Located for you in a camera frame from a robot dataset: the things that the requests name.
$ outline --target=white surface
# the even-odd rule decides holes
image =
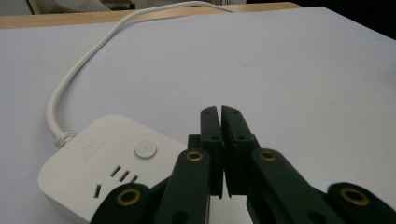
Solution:
[[[37,186],[56,152],[44,105],[111,24],[0,31],[0,222],[69,223]],[[240,110],[314,187],[346,181],[396,208],[396,42],[325,8],[151,21],[120,31],[75,78],[59,120],[119,113],[186,144],[199,112]],[[243,199],[211,223],[249,223]]]
[[[99,40],[97,41],[93,47],[88,50],[84,56],[82,56],[71,68],[67,73],[65,73],[64,77],[62,80],[58,83],[58,85],[54,88],[53,92],[51,93],[47,104],[46,104],[46,122],[47,126],[49,128],[49,131],[51,132],[52,136],[57,140],[56,146],[57,147],[62,147],[65,143],[67,143],[71,137],[73,137],[73,134],[69,132],[63,131],[63,129],[60,127],[58,120],[56,119],[56,109],[57,105],[60,101],[61,96],[64,95],[64,92],[66,88],[69,86],[70,81],[75,77],[75,75],[80,71],[80,69],[83,67],[83,65],[92,58],[95,53],[99,49],[102,48],[104,44],[108,42],[109,39],[111,39],[116,33],[118,33],[125,25],[128,24],[128,22],[132,21],[134,18],[136,18],[139,15],[144,15],[148,14],[150,12],[158,12],[158,11],[165,11],[169,9],[174,9],[178,7],[212,7],[217,10],[221,11],[227,11],[227,12],[235,12],[234,10],[225,8],[225,7],[220,7],[216,5],[212,5],[206,2],[201,2],[201,1],[192,1],[192,2],[184,2],[184,3],[179,3],[179,4],[173,4],[169,6],[163,6],[163,7],[152,7],[152,8],[147,8],[143,10],[138,10],[136,12],[130,13],[129,15],[125,16],[122,18],[122,20],[118,21],[116,24],[112,26],[112,28]]]
[[[136,157],[142,141],[159,146],[155,158]],[[103,116],[46,161],[38,186],[64,216],[89,223],[111,190],[135,180],[154,187],[172,174],[186,148],[124,116]]]

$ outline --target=socket hole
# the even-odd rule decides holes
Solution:
[[[120,182],[122,182],[128,174],[129,174],[129,171],[125,171],[125,173],[120,178]]]
[[[93,195],[93,198],[99,198],[101,187],[102,187],[102,185],[96,185],[96,190],[95,190],[95,194]]]
[[[134,175],[134,178],[132,178],[131,183],[136,182],[137,178],[139,178],[139,176],[138,175]]]
[[[110,176],[111,176],[111,177],[114,177],[114,175],[116,175],[116,173],[118,173],[120,169],[121,169],[121,167],[120,167],[120,166],[117,166],[116,169],[114,169],[114,171],[111,172]]]

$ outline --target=cable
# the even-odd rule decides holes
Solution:
[[[52,136],[55,138],[56,140],[55,145],[58,148],[61,148],[66,143],[68,143],[74,137],[74,135],[69,132],[63,131],[59,126],[59,123],[56,120],[56,116],[55,116],[56,106],[58,104],[61,95],[64,93],[64,90],[69,84],[70,80],[76,75],[79,69],[121,28],[121,26],[125,22],[130,21],[131,19],[137,16],[147,14],[150,12],[163,11],[178,7],[212,7],[214,9],[222,10],[226,12],[236,12],[226,7],[220,7],[206,2],[192,1],[192,2],[177,3],[162,7],[150,7],[146,9],[141,9],[125,16],[120,21],[118,21],[90,50],[88,50],[82,56],[80,60],[76,62],[76,64],[74,64],[70,68],[70,70],[64,75],[63,79],[58,83],[58,85],[52,91],[52,94],[47,101],[46,110],[45,110],[47,127],[50,133],[52,134]]]

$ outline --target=wooden table edge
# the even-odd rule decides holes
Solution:
[[[291,2],[278,3],[259,3],[259,4],[242,4],[227,5],[227,8],[239,12],[269,11],[290,8],[300,8],[299,5]],[[0,17],[0,29],[15,29],[29,27],[77,25],[87,23],[101,23],[119,21],[132,11],[109,11],[109,12],[86,12],[86,13],[68,13],[68,14],[46,14],[46,15],[27,15],[27,16],[4,16]],[[161,19],[170,17],[183,17],[192,15],[205,15],[224,13],[209,7],[181,7],[166,11],[153,12],[142,15],[137,20]]]

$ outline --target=white power strip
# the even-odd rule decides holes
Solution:
[[[104,116],[44,164],[38,186],[61,214],[89,223],[111,190],[134,181],[153,187],[172,173],[185,149],[124,116]]]

